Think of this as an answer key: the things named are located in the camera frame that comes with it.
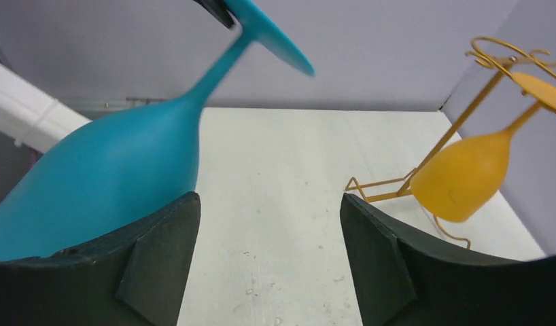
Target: white table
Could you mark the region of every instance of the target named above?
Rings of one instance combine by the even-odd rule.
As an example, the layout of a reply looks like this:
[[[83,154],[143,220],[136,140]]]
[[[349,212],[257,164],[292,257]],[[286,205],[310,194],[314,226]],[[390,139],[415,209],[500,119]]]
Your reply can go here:
[[[179,325],[361,325],[338,215],[344,186],[401,177],[449,126],[439,112],[206,109],[202,219]],[[441,237],[414,197],[375,204]],[[443,225],[476,251],[543,256],[500,194]]]

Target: white pipe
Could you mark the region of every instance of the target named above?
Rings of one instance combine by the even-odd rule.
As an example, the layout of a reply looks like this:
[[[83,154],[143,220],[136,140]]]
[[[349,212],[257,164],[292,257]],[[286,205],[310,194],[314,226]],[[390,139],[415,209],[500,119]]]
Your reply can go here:
[[[0,64],[0,132],[45,153],[90,120]]]

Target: gold wire stand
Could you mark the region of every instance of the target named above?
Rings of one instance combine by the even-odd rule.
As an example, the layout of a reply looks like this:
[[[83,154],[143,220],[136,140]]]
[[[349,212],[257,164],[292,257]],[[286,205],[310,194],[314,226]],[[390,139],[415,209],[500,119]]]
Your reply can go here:
[[[508,48],[508,49],[516,52],[518,55],[509,56],[509,57],[491,56],[489,54],[486,54],[480,47],[478,47],[478,45],[476,44],[478,41],[488,41],[488,42],[491,42],[491,43],[496,43],[498,45],[501,45],[505,48]],[[420,162],[420,164],[416,168],[414,168],[412,171],[410,171],[407,175],[403,176],[402,178],[391,179],[391,180],[385,180],[385,181],[379,181],[379,182],[373,182],[373,183],[367,183],[367,184],[360,185],[360,183],[358,183],[358,180],[355,177],[352,177],[348,181],[348,184],[346,184],[345,191],[348,192],[348,191],[351,191],[351,190],[358,190],[360,192],[360,195],[362,196],[362,198],[366,202],[378,202],[378,201],[382,201],[382,200],[388,200],[388,199],[392,199],[392,198],[398,198],[398,197],[404,197],[404,196],[411,195],[412,191],[409,189],[409,187],[410,187],[410,182],[411,182],[412,177],[416,174],[416,172],[418,170],[420,170],[426,163],[428,163],[446,145],[448,140],[460,129],[462,124],[464,122],[466,122],[466,120],[474,113],[476,108],[484,101],[486,96],[488,96],[490,94],[490,92],[496,87],[496,85],[498,85],[500,80],[502,80],[502,78],[505,75],[508,76],[511,80],[514,80],[512,78],[512,73],[510,72],[510,70],[515,65],[536,65],[539,68],[541,68],[543,71],[548,73],[550,76],[552,76],[554,79],[556,79],[556,73],[554,73],[552,70],[549,69],[549,67],[556,67],[556,62],[546,62],[546,61],[540,60],[537,57],[538,54],[544,54],[546,56],[550,56],[549,51],[541,50],[541,49],[535,49],[535,50],[530,51],[530,53],[526,53],[523,50],[520,50],[519,48],[517,48],[517,47],[515,47],[515,46],[513,46],[509,43],[506,43],[506,42],[501,41],[499,39],[494,39],[492,37],[484,37],[484,36],[475,37],[474,39],[472,39],[471,44],[472,44],[472,48],[474,49],[474,51],[468,51],[468,52],[465,53],[465,55],[466,56],[475,56],[476,57],[476,59],[475,59],[476,63],[478,63],[480,66],[485,67],[487,69],[496,70],[496,73],[486,83],[484,88],[478,93],[478,95],[474,98],[474,100],[472,100],[472,102],[470,102],[470,104],[468,105],[466,110],[464,110],[464,112],[462,112],[462,114],[458,117],[458,119],[456,119],[456,121],[454,121],[454,123],[446,131],[444,136],[442,136],[442,138],[440,138],[440,140],[438,140],[438,142],[430,150],[428,155],[422,160],[422,162]],[[556,113],[556,108],[548,107],[546,105],[544,105],[544,107],[546,109]],[[389,192],[389,193],[386,193],[386,194],[378,194],[378,195],[374,195],[374,196],[366,196],[366,194],[364,193],[364,188],[375,187],[375,186],[378,186],[378,185],[386,185],[386,184],[390,184],[390,183],[399,183],[399,182],[404,182],[404,183],[402,184],[400,189],[396,192]],[[438,219],[436,218],[436,216],[434,216],[434,220],[435,220],[436,225],[438,226],[438,228],[446,236],[448,236],[449,238],[452,238],[454,240],[466,241],[467,242],[466,248],[467,249],[470,248],[470,243],[471,242],[470,242],[469,239],[459,238],[459,237],[450,235],[439,224]]]

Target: black robotic claw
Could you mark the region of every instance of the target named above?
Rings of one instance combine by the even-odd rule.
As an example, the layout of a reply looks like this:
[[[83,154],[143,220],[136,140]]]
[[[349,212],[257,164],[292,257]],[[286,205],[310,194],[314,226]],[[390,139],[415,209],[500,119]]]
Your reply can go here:
[[[214,18],[221,22],[227,29],[234,27],[234,19],[223,0],[194,0],[206,9]]]

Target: black object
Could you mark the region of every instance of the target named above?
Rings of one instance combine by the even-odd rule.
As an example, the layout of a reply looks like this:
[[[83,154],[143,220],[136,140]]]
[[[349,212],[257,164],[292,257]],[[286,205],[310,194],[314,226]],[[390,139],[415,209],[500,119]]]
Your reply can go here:
[[[469,251],[351,194],[340,219],[364,326],[556,325],[556,256]]]
[[[206,9],[214,18],[221,22],[227,29],[234,27],[235,22],[230,15],[230,9],[222,0],[193,0]]]
[[[0,326],[174,326],[200,223],[188,193],[51,257],[0,262]]]

